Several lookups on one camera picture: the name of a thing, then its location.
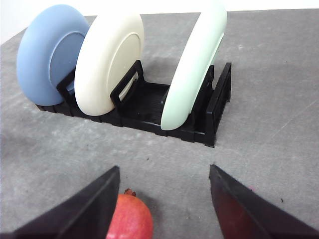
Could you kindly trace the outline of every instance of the blue plate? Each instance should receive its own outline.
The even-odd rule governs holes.
[[[24,94],[35,104],[63,102],[57,84],[76,66],[89,30],[85,17],[68,5],[55,5],[40,13],[20,43],[17,77]],[[74,84],[68,86],[74,91]]]

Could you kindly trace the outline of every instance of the dish rack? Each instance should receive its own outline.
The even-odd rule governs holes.
[[[120,93],[127,83],[138,75],[121,101]],[[136,61],[111,92],[114,110],[102,116],[88,116],[79,109],[74,93],[67,86],[74,81],[75,69],[58,85],[57,90],[64,102],[53,106],[39,106],[42,111],[61,113],[70,117],[81,117],[96,122],[110,123],[119,127],[130,127],[161,136],[172,136],[184,141],[199,142],[214,147],[217,129],[226,105],[231,97],[231,63],[226,63],[222,74],[212,88],[214,66],[210,66],[197,94],[191,113],[185,123],[174,130],[162,130],[160,119],[170,85],[150,83],[144,80],[141,61]]]

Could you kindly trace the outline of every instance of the white plate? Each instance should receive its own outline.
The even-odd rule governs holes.
[[[176,129],[186,121],[224,36],[227,12],[222,3],[210,0],[203,9],[168,91],[160,122],[163,130]]]
[[[114,105],[110,93],[136,60],[144,44],[141,16],[125,11],[100,14],[82,44],[74,80],[80,110],[90,116],[110,112]],[[133,81],[121,92],[123,99]]]

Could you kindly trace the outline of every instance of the white wall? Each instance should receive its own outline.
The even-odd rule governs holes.
[[[42,10],[69,4],[84,15],[96,15],[120,0],[1,0],[1,44],[26,28]],[[134,2],[140,13],[199,12],[199,0],[122,0]],[[319,0],[224,0],[228,11],[319,8]]]

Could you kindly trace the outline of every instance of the gray table surface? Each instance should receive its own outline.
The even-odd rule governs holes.
[[[198,16],[142,16],[146,80],[170,83]],[[215,73],[233,63],[232,99],[215,148],[39,111],[17,84],[18,34],[1,46],[1,230],[23,225],[116,164],[120,191],[133,188],[151,209],[154,238],[219,239],[212,163],[319,229],[318,22],[319,9],[228,13]]]

